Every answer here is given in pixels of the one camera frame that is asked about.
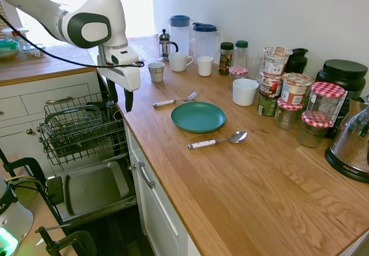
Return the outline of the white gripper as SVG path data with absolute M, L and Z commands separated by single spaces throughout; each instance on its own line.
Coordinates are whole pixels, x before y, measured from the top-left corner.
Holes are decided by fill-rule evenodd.
M 105 76 L 107 80 L 107 88 L 110 94 L 111 103 L 118 102 L 118 94 L 116 92 L 115 83 L 124 88 L 125 109 L 130 112 L 133 108 L 134 93 L 141 86 L 140 70 L 138 67 L 117 67 L 106 68 L 99 67 L 99 73 Z

